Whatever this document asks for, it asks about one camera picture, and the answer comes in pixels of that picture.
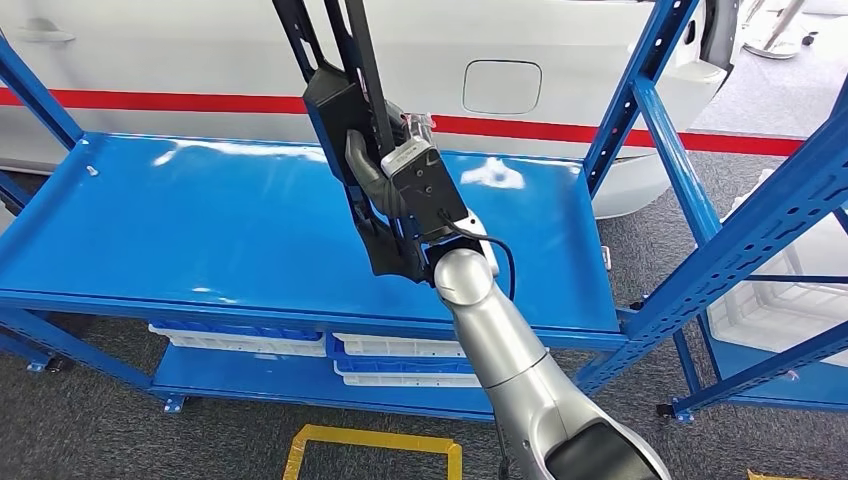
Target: blue shelf surface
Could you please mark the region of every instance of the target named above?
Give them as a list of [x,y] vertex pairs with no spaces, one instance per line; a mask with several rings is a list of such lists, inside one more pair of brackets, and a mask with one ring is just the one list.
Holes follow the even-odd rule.
[[[534,328],[619,333],[578,164],[444,161],[488,232],[512,247],[516,303]],[[86,133],[0,237],[0,259],[0,296],[28,308],[46,295],[324,315],[331,327],[451,322],[428,286],[372,275],[343,189],[313,145]]]
[[[711,335],[707,335],[706,340],[722,378],[774,355],[765,350],[722,342]],[[729,401],[775,407],[848,410],[848,367],[813,363],[735,395]]]
[[156,392],[268,400],[380,412],[491,420],[481,388],[354,387],[329,358],[230,352],[169,345],[153,378]]

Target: blue shelving unit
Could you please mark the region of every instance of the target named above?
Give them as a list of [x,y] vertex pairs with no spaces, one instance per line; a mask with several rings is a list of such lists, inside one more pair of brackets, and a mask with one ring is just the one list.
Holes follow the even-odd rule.
[[[695,392],[674,413],[742,398],[808,406],[818,397],[766,383],[848,346],[848,326],[767,359],[711,342],[723,380],[706,388],[686,362],[680,329],[848,200],[848,94],[843,88],[833,116],[722,225],[655,90],[696,4],[655,2],[582,165],[500,156],[522,179],[501,188],[476,175],[491,155],[446,153],[445,164],[487,229],[512,247],[517,304],[543,343],[603,352],[577,375],[586,392],[673,336]],[[218,396],[491,418],[479,389],[345,386],[326,358],[169,346],[148,376],[29,313],[454,338],[428,287],[371,275],[319,148],[84,132],[2,38],[0,77],[69,150],[31,200],[0,191],[23,208],[0,237],[0,326],[162,399],[169,412],[186,396]],[[616,311],[591,198],[640,113],[698,248],[641,310]],[[819,368],[799,370],[802,382],[829,374]],[[842,393],[828,395],[841,405]]]

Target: white storage bin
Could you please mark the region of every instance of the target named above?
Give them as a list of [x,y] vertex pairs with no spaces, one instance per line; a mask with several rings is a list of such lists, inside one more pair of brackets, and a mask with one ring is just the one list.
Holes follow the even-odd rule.
[[298,355],[303,357],[327,356],[324,348],[325,337],[323,335],[318,340],[290,340],[286,338],[156,328],[153,325],[148,325],[147,329],[153,333],[167,336],[171,339],[171,343],[177,347],[211,348],[215,350],[273,353],[277,355]]
[[459,342],[446,340],[423,340],[417,338],[377,337],[333,333],[344,342],[348,355],[392,356],[392,357],[465,357]]
[[[757,187],[770,174],[763,171]],[[733,209],[747,196],[737,198]],[[845,276],[846,252],[848,236],[831,214],[755,273]],[[710,305],[708,317],[717,340],[782,352],[848,320],[848,285],[743,281]],[[848,366],[848,351],[823,361]]]
[[345,385],[357,387],[479,387],[474,374],[468,373],[390,373],[343,372],[333,362]]

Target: shelf caster wheel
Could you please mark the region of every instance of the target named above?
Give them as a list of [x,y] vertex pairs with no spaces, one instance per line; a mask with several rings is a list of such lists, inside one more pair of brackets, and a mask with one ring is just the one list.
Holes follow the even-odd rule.
[[44,366],[44,370],[50,373],[59,373],[65,370],[68,370],[73,366],[74,362],[68,360],[65,357],[53,357],[47,362],[47,365]]
[[660,403],[657,405],[657,416],[662,418],[673,418],[677,420],[679,423],[692,423],[695,420],[695,417],[688,411],[675,412],[674,411],[674,402],[673,403]]
[[674,407],[670,403],[660,403],[657,405],[657,416],[662,418],[671,418],[674,416]]
[[801,39],[801,45],[804,45],[805,47],[809,47],[810,45],[812,45],[813,42],[816,41],[816,35],[818,35],[818,33],[819,32],[808,33],[804,38]]
[[173,395],[165,399],[165,413],[180,413],[183,411],[183,404],[186,397],[182,395]]

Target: red stripe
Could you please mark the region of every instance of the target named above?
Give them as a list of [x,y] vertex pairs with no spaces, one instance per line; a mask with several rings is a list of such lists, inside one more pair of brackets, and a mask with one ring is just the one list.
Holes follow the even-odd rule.
[[[50,90],[65,108],[160,110],[172,112],[306,113],[300,97],[203,93],[108,92]],[[8,89],[0,90],[0,105],[20,105]]]
[[[304,114],[300,97],[271,95],[225,95],[206,93],[110,92],[103,90],[51,90],[66,108],[103,110],[156,110],[176,112]],[[20,105],[11,91],[0,88],[0,106]],[[492,118],[434,115],[436,131],[460,135],[591,143],[597,127],[523,122]],[[789,156],[803,140],[713,133],[681,133],[689,150]],[[650,134],[633,130],[625,145],[653,147]]]

